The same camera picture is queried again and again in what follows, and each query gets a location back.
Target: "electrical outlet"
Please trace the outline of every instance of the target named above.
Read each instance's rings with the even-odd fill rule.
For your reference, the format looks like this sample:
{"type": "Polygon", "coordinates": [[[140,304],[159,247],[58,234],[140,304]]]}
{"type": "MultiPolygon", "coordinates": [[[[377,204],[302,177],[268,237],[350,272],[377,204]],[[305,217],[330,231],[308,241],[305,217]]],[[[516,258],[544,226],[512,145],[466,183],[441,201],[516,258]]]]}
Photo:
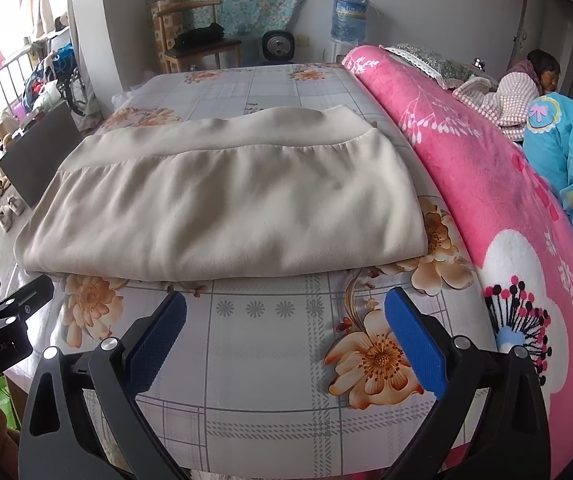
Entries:
{"type": "Polygon", "coordinates": [[[298,34],[295,44],[297,46],[309,46],[309,37],[306,34],[298,34]]]}

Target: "metal bolt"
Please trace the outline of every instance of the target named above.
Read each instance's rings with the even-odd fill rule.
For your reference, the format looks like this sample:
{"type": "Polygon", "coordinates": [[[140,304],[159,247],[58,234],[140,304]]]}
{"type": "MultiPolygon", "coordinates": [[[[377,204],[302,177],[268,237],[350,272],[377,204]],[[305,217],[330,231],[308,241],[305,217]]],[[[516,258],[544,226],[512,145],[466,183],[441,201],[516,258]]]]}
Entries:
{"type": "Polygon", "coordinates": [[[529,352],[527,352],[527,349],[524,348],[524,346],[514,346],[513,347],[513,353],[518,356],[520,359],[524,359],[526,357],[529,357],[529,352]]]}
{"type": "Polygon", "coordinates": [[[100,348],[107,351],[113,350],[116,346],[118,346],[118,340],[114,337],[109,337],[100,344],[100,348]]]}
{"type": "Polygon", "coordinates": [[[57,355],[57,346],[49,346],[42,355],[45,359],[53,359],[57,355]]]}
{"type": "Polygon", "coordinates": [[[460,350],[467,350],[471,348],[471,340],[463,335],[457,335],[453,339],[453,344],[460,350]]]}

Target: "pillowcase with lace trim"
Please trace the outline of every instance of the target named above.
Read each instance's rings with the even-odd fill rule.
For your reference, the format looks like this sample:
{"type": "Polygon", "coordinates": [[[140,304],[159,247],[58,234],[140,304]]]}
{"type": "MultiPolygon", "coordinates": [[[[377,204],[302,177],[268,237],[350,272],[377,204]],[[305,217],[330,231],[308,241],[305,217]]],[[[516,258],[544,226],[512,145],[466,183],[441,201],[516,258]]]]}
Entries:
{"type": "Polygon", "coordinates": [[[430,78],[435,79],[444,90],[458,88],[471,75],[488,79],[491,83],[490,90],[492,92],[498,89],[499,83],[482,70],[477,69],[473,65],[449,59],[423,46],[400,43],[395,46],[380,45],[380,47],[403,58],[430,78]]]}

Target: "beige folded blanket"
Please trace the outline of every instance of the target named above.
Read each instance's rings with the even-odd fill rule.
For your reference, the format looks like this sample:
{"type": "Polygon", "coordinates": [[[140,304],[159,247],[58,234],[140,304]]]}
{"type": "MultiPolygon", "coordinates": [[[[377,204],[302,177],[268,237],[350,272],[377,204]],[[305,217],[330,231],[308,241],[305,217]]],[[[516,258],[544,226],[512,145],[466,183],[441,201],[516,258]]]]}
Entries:
{"type": "Polygon", "coordinates": [[[175,282],[385,264],[427,238],[378,129],[285,107],[87,137],[14,250],[27,270],[175,282]]]}

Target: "shoe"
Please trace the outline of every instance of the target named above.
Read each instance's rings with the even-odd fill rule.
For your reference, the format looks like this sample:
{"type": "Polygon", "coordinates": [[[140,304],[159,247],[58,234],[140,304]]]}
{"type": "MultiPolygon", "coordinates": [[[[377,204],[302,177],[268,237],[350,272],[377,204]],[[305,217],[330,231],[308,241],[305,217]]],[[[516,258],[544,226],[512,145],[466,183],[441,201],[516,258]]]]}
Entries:
{"type": "Polygon", "coordinates": [[[9,229],[13,225],[13,218],[10,207],[7,205],[0,206],[0,226],[4,229],[5,233],[9,232],[9,229]]]}
{"type": "Polygon", "coordinates": [[[15,216],[20,216],[24,211],[24,203],[16,196],[9,196],[7,198],[7,203],[9,204],[10,210],[13,211],[15,216]]]}
{"type": "Polygon", "coordinates": [[[0,196],[4,194],[9,186],[10,180],[6,176],[0,176],[0,196]]]}

